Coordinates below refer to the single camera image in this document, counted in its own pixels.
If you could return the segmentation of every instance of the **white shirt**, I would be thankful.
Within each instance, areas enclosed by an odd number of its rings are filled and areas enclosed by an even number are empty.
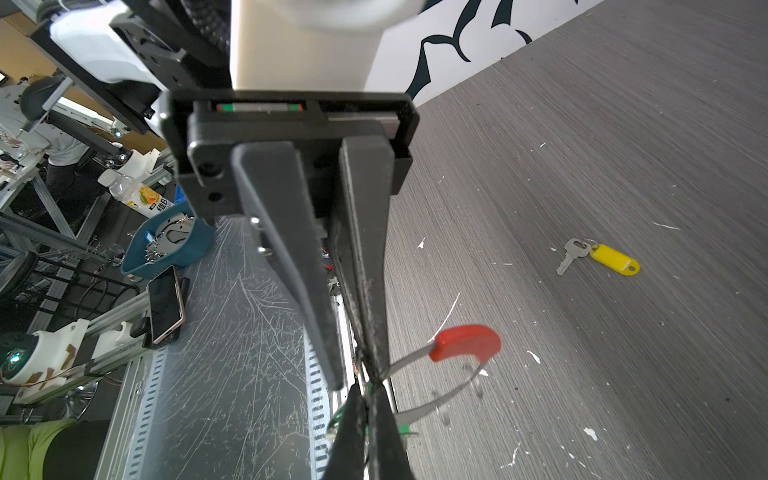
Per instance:
[[[48,163],[58,167],[76,164],[88,151],[88,146],[50,124],[40,123],[27,133],[22,127],[27,118],[18,104],[14,103],[27,88],[26,84],[0,88],[0,141],[16,150],[24,144],[28,151],[45,151]]]

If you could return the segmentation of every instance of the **black phone screen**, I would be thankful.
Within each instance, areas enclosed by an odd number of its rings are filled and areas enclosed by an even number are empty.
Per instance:
[[[147,285],[150,305],[150,331],[152,342],[158,343],[178,327],[181,321],[181,303],[177,295],[174,268],[170,267]]]

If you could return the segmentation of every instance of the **black pants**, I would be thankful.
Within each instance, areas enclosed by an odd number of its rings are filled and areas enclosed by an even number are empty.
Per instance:
[[[43,480],[93,480],[109,430],[108,420],[76,423],[61,430],[43,461]]]
[[[107,189],[98,183],[104,168],[89,161],[80,169],[77,164],[59,167],[48,164],[45,184],[67,220],[73,220],[89,208],[96,197]]]

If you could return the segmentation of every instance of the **key head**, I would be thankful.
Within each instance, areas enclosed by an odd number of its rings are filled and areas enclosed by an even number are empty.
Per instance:
[[[571,238],[565,244],[565,254],[573,257],[586,257],[589,255],[591,245],[578,238]]]

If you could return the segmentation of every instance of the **silver key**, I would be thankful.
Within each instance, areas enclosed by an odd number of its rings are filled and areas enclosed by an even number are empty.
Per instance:
[[[565,269],[577,258],[586,257],[589,254],[589,249],[591,249],[589,243],[585,243],[578,238],[571,238],[565,244],[565,260],[558,267],[558,275],[565,273]]]

